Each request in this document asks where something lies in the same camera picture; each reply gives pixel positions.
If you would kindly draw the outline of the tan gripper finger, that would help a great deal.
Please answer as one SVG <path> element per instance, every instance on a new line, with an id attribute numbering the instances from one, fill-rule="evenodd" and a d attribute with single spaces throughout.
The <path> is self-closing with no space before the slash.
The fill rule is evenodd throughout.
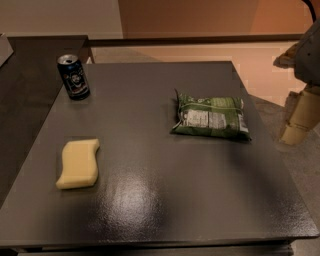
<path id="1" fill-rule="evenodd" d="M 293 44 L 290 48 L 288 48 L 284 53 L 282 53 L 274 60 L 273 65 L 283 69 L 294 68 L 297 46 L 297 43 Z"/>
<path id="2" fill-rule="evenodd" d="M 280 141 L 287 145 L 300 144 L 320 122 L 320 87 L 307 85 L 299 93 L 291 92 L 285 110 Z"/>

